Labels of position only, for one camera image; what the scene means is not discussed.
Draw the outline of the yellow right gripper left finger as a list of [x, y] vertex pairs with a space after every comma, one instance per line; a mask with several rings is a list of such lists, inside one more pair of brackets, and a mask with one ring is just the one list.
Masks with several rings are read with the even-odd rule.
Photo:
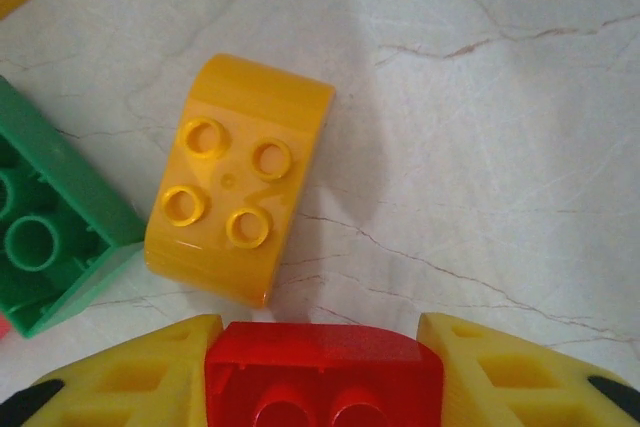
[[58, 368], [0, 403], [0, 427], [208, 427], [199, 315]]

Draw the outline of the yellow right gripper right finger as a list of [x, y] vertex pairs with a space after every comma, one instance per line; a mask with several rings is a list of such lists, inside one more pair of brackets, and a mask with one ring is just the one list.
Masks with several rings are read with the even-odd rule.
[[640, 427], [640, 391], [606, 369], [441, 313], [417, 339], [443, 362], [441, 427]]

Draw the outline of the large green lego brick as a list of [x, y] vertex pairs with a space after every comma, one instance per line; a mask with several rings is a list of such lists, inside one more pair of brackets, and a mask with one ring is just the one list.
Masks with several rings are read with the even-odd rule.
[[145, 224], [0, 76], [0, 314], [26, 338], [84, 310], [141, 249]]

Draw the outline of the yellow curved lego brick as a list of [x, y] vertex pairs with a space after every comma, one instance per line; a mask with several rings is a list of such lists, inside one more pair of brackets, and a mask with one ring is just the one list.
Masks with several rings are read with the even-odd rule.
[[212, 57], [187, 95], [147, 225], [149, 270], [263, 307], [334, 96], [318, 80]]

